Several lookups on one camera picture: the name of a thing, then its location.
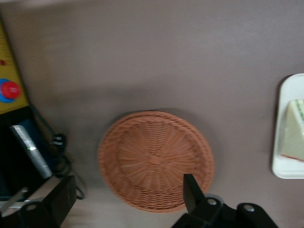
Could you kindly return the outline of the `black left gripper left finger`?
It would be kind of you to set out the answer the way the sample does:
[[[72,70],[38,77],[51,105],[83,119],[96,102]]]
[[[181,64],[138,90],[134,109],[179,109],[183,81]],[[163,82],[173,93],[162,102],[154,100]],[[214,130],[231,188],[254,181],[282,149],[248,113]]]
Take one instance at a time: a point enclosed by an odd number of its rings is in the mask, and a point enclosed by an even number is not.
[[[17,212],[18,228],[59,228],[76,202],[76,180],[66,176],[42,200],[25,204]]]

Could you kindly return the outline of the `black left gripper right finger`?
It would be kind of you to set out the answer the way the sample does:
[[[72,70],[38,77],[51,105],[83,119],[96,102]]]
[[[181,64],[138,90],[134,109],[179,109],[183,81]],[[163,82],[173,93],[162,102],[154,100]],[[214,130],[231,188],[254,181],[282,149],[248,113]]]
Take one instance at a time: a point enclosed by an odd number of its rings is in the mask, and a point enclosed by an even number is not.
[[[192,174],[183,175],[183,199],[187,213],[174,228],[276,228],[266,211],[253,203],[240,203],[236,209],[212,194],[204,194]]]

